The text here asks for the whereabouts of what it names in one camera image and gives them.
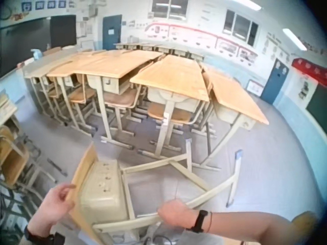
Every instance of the gray floor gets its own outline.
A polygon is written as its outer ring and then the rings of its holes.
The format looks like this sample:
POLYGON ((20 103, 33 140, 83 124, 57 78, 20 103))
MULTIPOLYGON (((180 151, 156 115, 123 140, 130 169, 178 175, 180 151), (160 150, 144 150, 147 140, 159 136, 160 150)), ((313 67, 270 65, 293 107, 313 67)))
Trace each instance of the gray floor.
MULTIPOLYGON (((208 181, 211 186, 218 185, 231 175, 234 153, 243 149, 244 156, 234 204, 229 208, 225 207, 229 192, 226 190, 205 203, 202 209, 216 212, 263 211, 281 215, 289 220, 308 210, 320 215, 322 202, 301 145, 274 107, 260 99, 255 100, 270 125, 256 124, 250 132, 238 130, 211 163, 221 167, 220 172, 194 170, 195 174, 208 181)), ((117 158, 123 166, 153 161, 137 154, 136 150, 130 151, 109 143, 101 143, 99 135, 104 133, 104 127, 102 120, 95 116, 88 119, 99 126, 94 139, 38 114, 28 98, 19 103, 17 117, 23 130, 36 145, 68 172, 68 177, 65 178, 45 165, 60 182, 72 179, 84 151, 92 141, 100 159, 117 158)), ((229 125, 214 117, 211 122, 217 130, 218 138, 212 140, 212 145, 215 145, 227 132, 229 125)), ((118 136, 121 141, 133 144, 136 149, 154 151, 154 146, 148 144, 150 139, 157 139, 159 134, 153 120, 148 119, 142 124, 127 120, 123 122, 124 126, 135 131, 136 136, 133 138, 122 134, 118 136)), ((200 162, 206 156, 206 139, 194 134, 192 138, 193 161, 200 162)), ((183 137, 173 135, 172 144, 184 147, 183 137)), ((163 154, 169 156, 171 152, 164 150, 163 154)), ((154 212, 166 200, 180 198, 187 201, 202 193, 169 166, 132 174, 128 181, 136 214, 154 212)), ((46 191, 52 185, 42 181, 40 187, 46 191)))

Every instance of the black wrist strap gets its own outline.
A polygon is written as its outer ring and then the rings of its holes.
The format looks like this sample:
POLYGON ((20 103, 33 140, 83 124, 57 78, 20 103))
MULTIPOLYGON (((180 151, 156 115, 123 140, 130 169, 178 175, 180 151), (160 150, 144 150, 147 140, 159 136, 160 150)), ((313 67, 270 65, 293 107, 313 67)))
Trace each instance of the black wrist strap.
POLYGON ((203 228, 202 228, 202 225, 203 225, 203 221, 204 221, 204 218, 208 215, 208 212, 205 211, 205 210, 200 210, 199 212, 199 216, 197 217, 196 221, 195 221, 195 225, 190 228, 190 229, 187 229, 188 231, 193 231, 195 233, 200 233, 200 232, 203 232, 203 228))
POLYGON ((27 241, 32 242, 35 245, 64 245, 65 237, 58 232, 55 235, 49 235, 48 237, 39 237, 31 234, 27 229, 24 229, 24 235, 27 241))

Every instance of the red banner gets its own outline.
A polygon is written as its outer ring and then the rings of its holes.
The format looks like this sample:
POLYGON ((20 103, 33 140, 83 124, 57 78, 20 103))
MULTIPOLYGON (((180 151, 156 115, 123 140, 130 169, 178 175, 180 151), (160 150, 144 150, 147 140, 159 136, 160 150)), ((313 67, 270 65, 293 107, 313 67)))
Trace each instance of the red banner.
POLYGON ((299 71, 316 79, 322 85, 327 86, 327 68, 314 64, 302 58, 294 59, 292 66, 298 69, 299 71))

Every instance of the green chalkboard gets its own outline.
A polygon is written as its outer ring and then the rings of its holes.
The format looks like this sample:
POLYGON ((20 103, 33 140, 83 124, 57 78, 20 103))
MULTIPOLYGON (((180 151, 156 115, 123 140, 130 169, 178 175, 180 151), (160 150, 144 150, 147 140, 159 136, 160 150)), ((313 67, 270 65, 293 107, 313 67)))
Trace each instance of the green chalkboard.
POLYGON ((327 134, 327 87, 318 84, 307 106, 307 111, 310 112, 327 134))

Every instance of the hand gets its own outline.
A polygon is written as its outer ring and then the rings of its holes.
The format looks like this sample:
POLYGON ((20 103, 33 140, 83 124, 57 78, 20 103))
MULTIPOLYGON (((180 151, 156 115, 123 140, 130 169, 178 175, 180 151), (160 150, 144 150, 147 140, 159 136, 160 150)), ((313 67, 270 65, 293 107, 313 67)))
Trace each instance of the hand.
POLYGON ((65 200, 69 190, 73 188, 75 188, 75 185, 63 183, 50 189, 27 225, 31 234, 40 237, 50 235, 51 227, 72 210, 75 205, 73 201, 65 200))
POLYGON ((171 226, 180 226, 190 229, 194 226, 199 211, 190 209, 181 200, 172 200, 164 203, 158 214, 162 220, 171 226))

